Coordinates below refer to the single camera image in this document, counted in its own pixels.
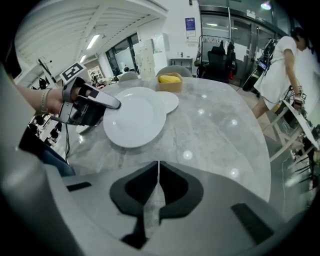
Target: human hand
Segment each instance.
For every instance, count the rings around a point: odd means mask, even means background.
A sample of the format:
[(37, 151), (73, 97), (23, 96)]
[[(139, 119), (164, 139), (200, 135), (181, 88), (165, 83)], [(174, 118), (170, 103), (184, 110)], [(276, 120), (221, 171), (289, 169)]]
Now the human hand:
[[(74, 87), (71, 90), (71, 100), (76, 101), (77, 97), (79, 95), (80, 87)], [(49, 91), (47, 95), (47, 108), (48, 112), (51, 114), (59, 114), (60, 110), (64, 104), (63, 98), (62, 98), (62, 88), (61, 89), (52, 89)], [(85, 93), (86, 96), (90, 94), (91, 90), (88, 89)]]

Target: black chair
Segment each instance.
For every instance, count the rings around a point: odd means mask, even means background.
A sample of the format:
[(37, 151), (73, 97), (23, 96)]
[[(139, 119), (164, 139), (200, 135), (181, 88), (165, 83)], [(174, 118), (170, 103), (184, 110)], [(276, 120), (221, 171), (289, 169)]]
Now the black chair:
[(204, 72), (201, 78), (215, 80), (223, 83), (228, 83), (228, 70), (227, 70), (227, 55), (223, 47), (212, 47), (208, 51), (209, 63), (204, 65)]

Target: door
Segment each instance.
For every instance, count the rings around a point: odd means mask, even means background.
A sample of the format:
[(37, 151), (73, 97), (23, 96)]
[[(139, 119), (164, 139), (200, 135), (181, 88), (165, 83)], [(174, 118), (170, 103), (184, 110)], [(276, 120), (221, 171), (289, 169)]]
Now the door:
[(266, 44), (275, 33), (252, 21), (231, 17), (231, 39), (237, 61), (237, 73), (229, 83), (242, 87), (257, 67)]
[(240, 87), (246, 81), (254, 64), (256, 38), (257, 30), (251, 21), (231, 17), (231, 40), (234, 42), (237, 72), (230, 84)]

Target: chair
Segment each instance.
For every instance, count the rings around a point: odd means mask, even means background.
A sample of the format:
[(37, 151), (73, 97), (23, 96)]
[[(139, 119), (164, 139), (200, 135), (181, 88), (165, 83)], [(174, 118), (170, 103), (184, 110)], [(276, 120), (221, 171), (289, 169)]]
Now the chair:
[(129, 71), (125, 72), (119, 79), (119, 82), (129, 81), (139, 79), (135, 72)]
[(214, 46), (207, 54), (209, 63), (204, 66), (204, 72), (201, 78), (228, 83), (228, 70), (226, 68), (227, 55), (225, 50), (221, 47)]
[(168, 74), (168, 73), (178, 73), (180, 76), (185, 77), (185, 78), (192, 78), (191, 72), (185, 68), (184, 66), (179, 66), (179, 65), (172, 65), (172, 66), (166, 66), (156, 74), (156, 76), (163, 75), (163, 74)]

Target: yellow sponge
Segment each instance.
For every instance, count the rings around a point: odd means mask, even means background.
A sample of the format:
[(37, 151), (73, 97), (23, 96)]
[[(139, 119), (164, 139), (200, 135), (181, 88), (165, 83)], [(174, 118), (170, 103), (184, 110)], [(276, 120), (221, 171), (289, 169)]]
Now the yellow sponge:
[(160, 75), (159, 82), (160, 83), (173, 83), (173, 82), (180, 82), (180, 78), (172, 75)]

